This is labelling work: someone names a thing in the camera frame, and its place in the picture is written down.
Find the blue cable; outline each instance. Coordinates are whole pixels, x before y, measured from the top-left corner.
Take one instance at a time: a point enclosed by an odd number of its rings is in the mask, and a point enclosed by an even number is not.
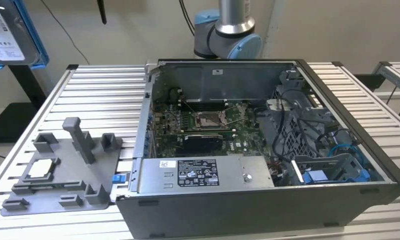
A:
[[[362,166],[362,164],[364,164],[364,162],[365,162],[365,160],[364,160],[364,158],[362,158],[362,155],[361,155],[360,151],[357,150],[357,148],[354,148],[354,147],[353,147],[350,144],[348,144],[348,143],[337,144],[334,147],[332,147],[332,149],[330,149],[330,151],[328,152],[326,156],[330,157],[333,151],[334,151],[337,148],[340,148],[340,147],[349,147],[352,150],[354,150],[354,152],[357,153],[357,155],[358,155],[358,157],[360,157],[360,160],[361,160],[360,165]]]

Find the black stand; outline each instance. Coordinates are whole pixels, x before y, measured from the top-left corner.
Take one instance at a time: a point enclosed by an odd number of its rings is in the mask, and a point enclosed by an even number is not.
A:
[[[15,143],[46,100],[34,74],[26,65],[9,65],[30,102],[10,103],[0,114],[0,143]]]

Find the white wall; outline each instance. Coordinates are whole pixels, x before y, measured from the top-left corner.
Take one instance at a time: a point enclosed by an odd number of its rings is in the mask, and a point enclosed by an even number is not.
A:
[[[102,25],[95,0],[43,0],[91,65],[142,64],[146,59],[192,58],[193,37],[177,0],[105,0]],[[39,0],[25,6],[50,61],[38,70],[39,84],[50,92],[67,64],[86,64]],[[217,8],[218,0],[185,0],[193,21],[200,10]],[[256,33],[266,35],[273,0],[252,0]],[[10,71],[0,71],[0,107],[27,98]]]
[[[378,61],[400,62],[400,0],[276,0],[266,58],[340,61],[370,73]]]

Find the motherboard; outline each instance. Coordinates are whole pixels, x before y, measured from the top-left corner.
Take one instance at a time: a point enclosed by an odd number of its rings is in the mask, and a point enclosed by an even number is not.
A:
[[[158,158],[270,155],[248,102],[158,104],[153,132]]]

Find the power supply label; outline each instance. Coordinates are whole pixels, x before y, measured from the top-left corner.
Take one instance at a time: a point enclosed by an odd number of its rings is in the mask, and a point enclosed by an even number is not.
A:
[[[218,186],[216,159],[178,160],[177,185],[180,187]]]

